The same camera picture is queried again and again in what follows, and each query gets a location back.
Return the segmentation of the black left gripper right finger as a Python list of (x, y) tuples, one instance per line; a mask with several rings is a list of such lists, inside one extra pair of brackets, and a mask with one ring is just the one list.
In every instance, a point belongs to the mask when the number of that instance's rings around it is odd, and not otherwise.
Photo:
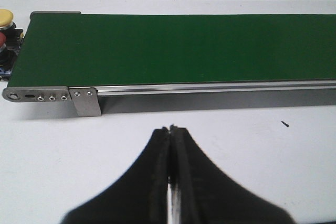
[(223, 173), (185, 128), (172, 126), (171, 193), (174, 223), (293, 223), (280, 207)]

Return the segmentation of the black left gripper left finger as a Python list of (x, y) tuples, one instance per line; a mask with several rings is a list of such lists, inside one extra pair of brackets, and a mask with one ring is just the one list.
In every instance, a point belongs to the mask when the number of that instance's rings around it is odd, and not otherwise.
[(154, 130), (132, 166), (110, 187), (68, 212), (63, 223), (167, 223), (170, 136)]

